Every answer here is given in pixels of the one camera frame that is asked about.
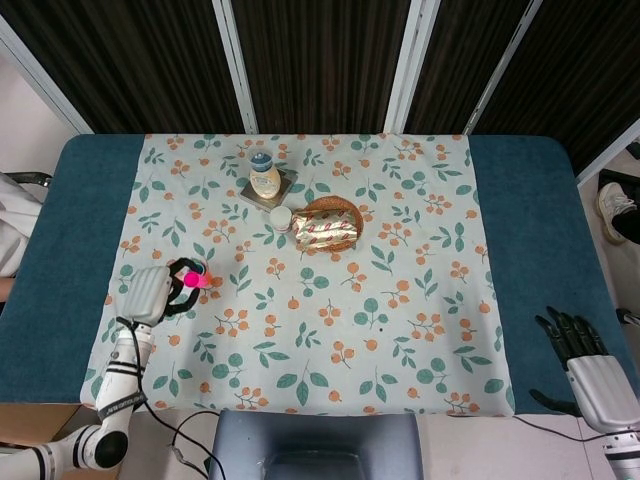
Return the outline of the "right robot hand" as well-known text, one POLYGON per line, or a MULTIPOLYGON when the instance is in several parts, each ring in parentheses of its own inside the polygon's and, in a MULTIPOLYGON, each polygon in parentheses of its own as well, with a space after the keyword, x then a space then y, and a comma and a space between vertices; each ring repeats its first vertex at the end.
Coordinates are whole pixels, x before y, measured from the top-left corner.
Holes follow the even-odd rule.
POLYGON ((537 315, 555 352, 574 399, 553 399, 537 389, 529 395, 548 410, 581 417, 591 429, 609 435, 639 429, 639 400, 615 356, 597 329, 584 317, 552 307, 537 315))

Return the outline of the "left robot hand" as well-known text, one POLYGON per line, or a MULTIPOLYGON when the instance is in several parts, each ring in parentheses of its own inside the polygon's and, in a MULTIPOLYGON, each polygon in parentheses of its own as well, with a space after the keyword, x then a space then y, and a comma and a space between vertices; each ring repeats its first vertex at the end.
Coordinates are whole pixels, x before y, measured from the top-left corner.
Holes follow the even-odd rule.
POLYGON ((207 284, 207 267, 189 258, 179 258, 169 266, 141 269, 132 277, 116 318, 153 328, 165 317, 194 307, 207 284))

